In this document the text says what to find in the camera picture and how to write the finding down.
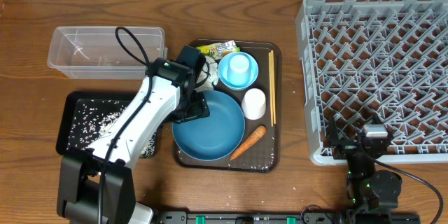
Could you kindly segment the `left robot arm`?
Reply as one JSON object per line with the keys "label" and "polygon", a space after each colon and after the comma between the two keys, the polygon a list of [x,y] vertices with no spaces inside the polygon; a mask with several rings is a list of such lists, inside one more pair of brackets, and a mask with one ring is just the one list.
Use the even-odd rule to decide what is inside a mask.
{"label": "left robot arm", "polygon": [[209,115],[195,91],[207,61],[203,55],[158,58],[141,88],[108,132],[87,148],[62,154],[57,215],[71,223],[150,223],[155,212],[137,202],[133,171],[139,156],[166,120],[184,123]]}

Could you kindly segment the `light blue cup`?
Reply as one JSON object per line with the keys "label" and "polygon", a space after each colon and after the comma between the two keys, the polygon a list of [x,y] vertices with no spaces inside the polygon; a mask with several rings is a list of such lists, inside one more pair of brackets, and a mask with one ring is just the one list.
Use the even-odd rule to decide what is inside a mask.
{"label": "light blue cup", "polygon": [[227,79],[235,86],[245,85],[250,78],[250,62],[245,55],[235,55],[229,61]]}

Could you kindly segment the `pile of white rice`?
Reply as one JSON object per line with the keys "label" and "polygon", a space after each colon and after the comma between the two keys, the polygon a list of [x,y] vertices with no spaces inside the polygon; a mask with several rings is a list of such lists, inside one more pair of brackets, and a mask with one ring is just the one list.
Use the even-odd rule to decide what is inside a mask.
{"label": "pile of white rice", "polygon": [[108,132],[130,101],[112,99],[80,99],[76,102],[69,128],[68,147],[87,148]]}

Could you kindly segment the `pale pink cup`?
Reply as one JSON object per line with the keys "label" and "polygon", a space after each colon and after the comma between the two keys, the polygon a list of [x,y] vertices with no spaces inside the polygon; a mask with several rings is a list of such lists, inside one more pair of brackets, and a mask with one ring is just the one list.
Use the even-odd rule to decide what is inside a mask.
{"label": "pale pink cup", "polygon": [[262,118],[266,111],[265,93],[258,88],[248,90],[241,101],[241,108],[249,120]]}

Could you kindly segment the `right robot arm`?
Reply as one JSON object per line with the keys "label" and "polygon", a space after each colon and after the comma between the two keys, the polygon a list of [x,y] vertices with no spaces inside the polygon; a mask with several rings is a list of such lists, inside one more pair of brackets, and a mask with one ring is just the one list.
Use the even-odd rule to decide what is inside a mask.
{"label": "right robot arm", "polygon": [[336,213],[333,223],[391,223],[391,210],[398,207],[402,178],[389,170],[377,170],[375,162],[387,152],[393,138],[378,116],[350,139],[338,134],[336,120],[329,120],[328,140],[335,160],[346,160],[349,172],[347,197],[353,206]]}

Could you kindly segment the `dark blue plate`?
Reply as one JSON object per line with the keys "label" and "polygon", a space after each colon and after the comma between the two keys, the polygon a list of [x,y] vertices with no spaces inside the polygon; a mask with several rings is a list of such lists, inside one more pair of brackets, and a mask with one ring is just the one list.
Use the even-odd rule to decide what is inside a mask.
{"label": "dark blue plate", "polygon": [[203,91],[210,115],[172,125],[174,140],[186,155],[213,161],[231,154],[242,142],[245,119],[239,104],[228,94]]}

